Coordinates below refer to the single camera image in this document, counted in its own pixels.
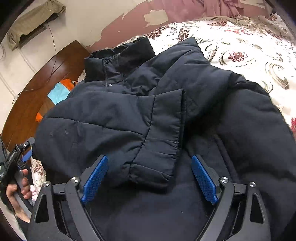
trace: wooden headboard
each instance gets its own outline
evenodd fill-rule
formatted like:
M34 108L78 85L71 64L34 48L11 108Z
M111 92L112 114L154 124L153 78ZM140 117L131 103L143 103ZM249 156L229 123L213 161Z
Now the wooden headboard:
M9 151L15 144L35 135L38 126L35 117L44 99L60 80L77 80L84 69L83 59L88 55L89 52L75 40L52 57L30 80L13 105L3 128L2 139Z

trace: blue gripper pad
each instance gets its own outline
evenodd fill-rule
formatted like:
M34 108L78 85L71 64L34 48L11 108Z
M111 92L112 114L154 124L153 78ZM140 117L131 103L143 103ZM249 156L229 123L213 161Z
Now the blue gripper pad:
M27 162L27 160L30 159L30 157L32 156L32 149L30 149L23 157L22 157L22 161L23 162Z
M215 205L218 202L215 184L197 157L193 156L191 160L192 171L202 190L202 193L204 194L205 199Z
M94 199L98 188L101 185L102 180L105 177L109 168L108 158L103 156L101 161L98 163L96 168L93 170L89 179L86 181L83 186L83 195L81 202L85 205L87 202L90 202Z

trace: finger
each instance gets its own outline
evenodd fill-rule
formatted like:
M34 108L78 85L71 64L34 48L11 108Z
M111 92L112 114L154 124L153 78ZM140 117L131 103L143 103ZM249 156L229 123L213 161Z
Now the finger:
M12 207L14 208L14 210L16 212L21 210L21 207L19 205L19 203L17 202L17 200L15 199L15 197L13 196L13 194L16 192L17 190L17 185L15 184L8 184L7 188L6 188L6 195L8 197L8 200L10 201Z
M29 185L24 186L21 190L21 194L25 195L28 191L30 191L30 186Z
M29 174L29 171L27 169L23 169L22 173L24 174L24 176L27 176Z
M6 195L7 197L13 196L13 193L17 191L17 185L16 184L8 184L6 188Z
M23 186L28 186L28 185L29 185L29 180L28 180L26 177L24 177L24 178L22 179L22 185L23 185Z
M28 191L25 195L24 195L24 199L30 199L32 198L32 192Z

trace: light blue cloth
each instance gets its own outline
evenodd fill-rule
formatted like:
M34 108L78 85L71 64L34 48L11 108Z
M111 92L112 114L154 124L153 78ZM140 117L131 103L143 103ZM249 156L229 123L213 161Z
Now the light blue cloth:
M55 87L47 95L54 104L66 99L70 91L61 83L57 83Z

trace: metal screw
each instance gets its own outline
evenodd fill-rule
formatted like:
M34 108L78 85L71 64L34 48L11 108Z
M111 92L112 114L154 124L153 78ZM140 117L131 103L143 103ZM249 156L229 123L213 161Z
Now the metal screw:
M252 188L256 187L256 183L254 183L254 182L250 182L249 185L250 185Z
M48 187L49 185L50 185L50 181L46 181L46 182L42 183L43 187Z
M228 178L227 177L221 177L221 182L228 183Z
M80 181L79 177L73 177L73 178L71 178L71 182L72 183L77 183L79 181Z

